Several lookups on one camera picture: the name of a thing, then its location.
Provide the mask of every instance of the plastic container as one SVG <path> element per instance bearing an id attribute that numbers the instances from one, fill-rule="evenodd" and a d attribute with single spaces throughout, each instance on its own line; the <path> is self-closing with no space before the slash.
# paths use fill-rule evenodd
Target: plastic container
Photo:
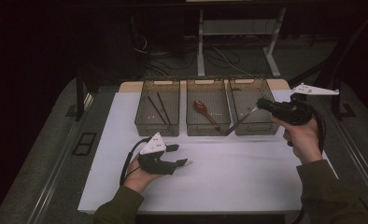
<path id="1" fill-rule="evenodd" d="M 236 123 L 251 111 L 258 99 L 264 97 L 275 101 L 274 95 L 265 78 L 257 76 L 228 77 L 228 99 L 233 123 Z M 271 113 L 266 110 L 254 111 L 236 129 L 236 135 L 275 134 L 278 125 L 271 121 Z"/>
<path id="2" fill-rule="evenodd" d="M 179 77 L 146 78 L 134 121 L 138 134 L 178 136 L 179 109 Z"/>
<path id="3" fill-rule="evenodd" d="M 196 110 L 195 101 L 205 106 L 205 113 Z M 230 128 L 223 77 L 187 77 L 186 122 L 188 136 L 220 136 Z"/>

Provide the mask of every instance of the black handheld controller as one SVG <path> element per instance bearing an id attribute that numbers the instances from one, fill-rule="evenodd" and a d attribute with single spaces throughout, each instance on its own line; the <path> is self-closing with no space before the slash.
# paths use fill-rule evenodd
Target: black handheld controller
<path id="1" fill-rule="evenodd" d="M 291 125 L 303 125 L 312 119 L 314 110 L 310 105 L 304 104 L 298 100 L 291 102 L 273 102 L 261 98 L 257 102 L 259 109 L 264 109 L 272 113 L 272 116 L 286 121 Z"/>

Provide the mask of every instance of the white table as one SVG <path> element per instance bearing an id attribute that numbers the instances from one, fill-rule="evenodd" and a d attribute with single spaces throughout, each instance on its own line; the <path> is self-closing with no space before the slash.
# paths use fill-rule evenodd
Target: white table
<path id="1" fill-rule="evenodd" d="M 290 99 L 286 81 L 269 82 L 277 101 Z M 296 172 L 300 162 L 283 139 L 283 128 L 275 135 L 189 137 L 185 87 L 181 89 L 180 135 L 163 138 L 167 145 L 180 147 L 162 159 L 188 158 L 193 164 L 151 183 L 138 213 L 282 214 L 300 210 L 302 185 Z M 122 84 L 116 93 L 78 211 L 92 214 L 115 195 L 128 152 L 144 138 L 134 125 L 140 90 L 141 83 L 132 82 Z"/>

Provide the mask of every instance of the white triangular marker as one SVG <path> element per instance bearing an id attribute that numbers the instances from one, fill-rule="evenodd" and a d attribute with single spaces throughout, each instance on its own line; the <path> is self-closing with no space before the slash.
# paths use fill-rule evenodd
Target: white triangular marker
<path id="1" fill-rule="evenodd" d="M 160 133 L 155 133 L 151 140 L 149 140 L 149 142 L 140 150 L 140 154 L 144 155 L 165 150 L 166 145 L 164 144 Z"/>
<path id="2" fill-rule="evenodd" d="M 304 83 L 301 83 L 301 85 L 295 87 L 292 89 L 293 92 L 305 94 L 305 95 L 338 95 L 339 90 L 331 91 L 326 90 L 318 87 L 308 86 L 304 85 Z"/>

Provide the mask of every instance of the sleeve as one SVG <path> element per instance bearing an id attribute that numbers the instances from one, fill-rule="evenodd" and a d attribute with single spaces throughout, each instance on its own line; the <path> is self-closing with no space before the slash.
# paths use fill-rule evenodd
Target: sleeve
<path id="1" fill-rule="evenodd" d="M 303 182 L 301 201 L 311 223 L 368 224 L 358 192 L 339 180 L 327 161 L 310 162 L 297 171 Z"/>
<path id="2" fill-rule="evenodd" d="M 135 215 L 143 200 L 143 196 L 136 191 L 121 186 L 110 202 L 96 210 L 93 223 L 134 224 Z"/>

